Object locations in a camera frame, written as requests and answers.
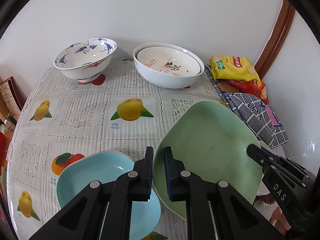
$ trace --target green label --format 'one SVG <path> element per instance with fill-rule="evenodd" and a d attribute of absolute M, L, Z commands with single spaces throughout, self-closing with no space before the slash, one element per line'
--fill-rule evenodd
<path fill-rule="evenodd" d="M 220 69 L 220 70 L 226 69 L 224 67 L 224 64 L 223 64 L 222 60 L 217 61 L 216 64 L 217 64 L 218 69 Z"/>

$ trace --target brown wooden trim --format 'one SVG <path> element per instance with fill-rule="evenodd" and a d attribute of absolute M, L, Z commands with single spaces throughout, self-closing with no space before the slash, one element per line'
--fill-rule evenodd
<path fill-rule="evenodd" d="M 254 66 L 260 78 L 264 77 L 276 59 L 276 56 L 278 55 L 291 27 L 294 13 L 294 7 L 287 0 L 283 0 L 282 7 L 275 27 L 273 28 L 271 37 L 268 40 L 256 65 Z"/>

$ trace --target lay's logo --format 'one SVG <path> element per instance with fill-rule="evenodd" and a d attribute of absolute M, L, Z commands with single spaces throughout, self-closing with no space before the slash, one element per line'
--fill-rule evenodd
<path fill-rule="evenodd" d="M 242 67 L 240 63 L 240 58 L 239 57 L 233 57 L 233 64 L 236 67 Z"/>

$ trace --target bowl with blue crane pattern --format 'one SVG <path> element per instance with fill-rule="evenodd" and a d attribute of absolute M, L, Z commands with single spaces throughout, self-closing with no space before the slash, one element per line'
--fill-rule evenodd
<path fill-rule="evenodd" d="M 81 83 L 91 82 L 109 65 L 116 48 L 116 42 L 111 39 L 86 39 L 64 48 L 55 57 L 53 65 L 68 78 Z"/>

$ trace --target chip bag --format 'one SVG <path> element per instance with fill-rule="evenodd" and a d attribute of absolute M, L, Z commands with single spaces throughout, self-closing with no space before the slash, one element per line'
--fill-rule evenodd
<path fill-rule="evenodd" d="M 238 88 L 243 93 L 251 94 L 260 98 L 264 103 L 268 104 L 266 84 L 262 80 L 253 79 L 250 81 L 227 80 L 227 83 Z"/>
<path fill-rule="evenodd" d="M 218 78 L 239 81 L 260 80 L 254 66 L 246 57 L 211 57 L 210 65 L 215 80 Z"/>

